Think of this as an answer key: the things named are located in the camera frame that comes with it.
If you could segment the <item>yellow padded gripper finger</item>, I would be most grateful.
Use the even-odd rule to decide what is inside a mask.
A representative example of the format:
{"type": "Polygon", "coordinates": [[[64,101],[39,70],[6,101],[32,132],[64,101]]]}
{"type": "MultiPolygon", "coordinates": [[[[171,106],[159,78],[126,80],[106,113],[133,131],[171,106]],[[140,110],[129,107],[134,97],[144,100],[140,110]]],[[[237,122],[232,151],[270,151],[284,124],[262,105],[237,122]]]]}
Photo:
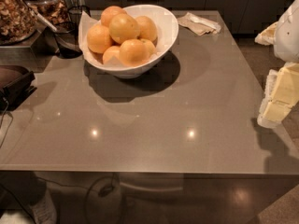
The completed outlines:
{"type": "Polygon", "coordinates": [[[257,122],[274,129],[299,102],[299,63],[285,63],[278,71],[271,69],[266,78],[264,98],[257,122]]]}

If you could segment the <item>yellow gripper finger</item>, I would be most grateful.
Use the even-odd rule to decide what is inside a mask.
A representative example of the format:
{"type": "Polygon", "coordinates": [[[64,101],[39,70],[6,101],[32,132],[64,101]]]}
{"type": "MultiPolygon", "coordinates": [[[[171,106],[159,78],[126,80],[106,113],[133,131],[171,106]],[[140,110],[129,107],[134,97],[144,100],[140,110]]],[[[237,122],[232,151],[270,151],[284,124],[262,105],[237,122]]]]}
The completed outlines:
{"type": "Polygon", "coordinates": [[[266,29],[264,29],[261,33],[259,33],[254,41],[257,44],[269,46],[273,45],[275,41],[275,31],[277,29],[277,22],[272,23],[270,26],[268,26],[266,29]]]}

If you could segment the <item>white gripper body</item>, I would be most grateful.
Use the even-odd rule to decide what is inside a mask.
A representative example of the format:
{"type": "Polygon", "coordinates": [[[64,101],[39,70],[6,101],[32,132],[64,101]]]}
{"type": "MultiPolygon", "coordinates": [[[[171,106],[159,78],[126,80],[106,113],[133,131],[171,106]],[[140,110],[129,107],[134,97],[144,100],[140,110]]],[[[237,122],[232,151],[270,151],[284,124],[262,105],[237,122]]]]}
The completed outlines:
{"type": "Polygon", "coordinates": [[[278,20],[274,52],[286,63],[299,63],[299,0],[294,0],[278,20]]]}

